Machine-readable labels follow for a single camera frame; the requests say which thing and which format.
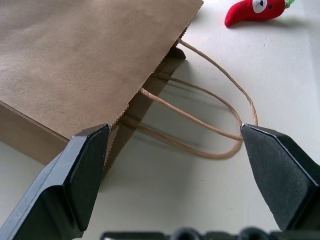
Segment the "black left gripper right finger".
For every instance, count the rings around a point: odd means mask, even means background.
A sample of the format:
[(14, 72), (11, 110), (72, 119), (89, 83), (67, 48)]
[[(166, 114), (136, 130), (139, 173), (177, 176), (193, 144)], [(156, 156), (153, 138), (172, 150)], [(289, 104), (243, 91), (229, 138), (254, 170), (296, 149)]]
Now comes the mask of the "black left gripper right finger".
[(282, 231), (320, 229), (320, 166), (288, 135), (240, 128), (257, 187)]

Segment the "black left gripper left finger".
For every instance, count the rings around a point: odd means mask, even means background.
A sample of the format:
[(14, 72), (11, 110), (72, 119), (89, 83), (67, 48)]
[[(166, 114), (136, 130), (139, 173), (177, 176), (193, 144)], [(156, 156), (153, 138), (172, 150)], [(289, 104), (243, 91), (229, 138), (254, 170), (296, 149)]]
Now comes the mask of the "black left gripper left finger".
[(0, 229), (2, 240), (73, 240), (88, 228), (103, 177), (110, 125), (74, 135), (38, 174)]

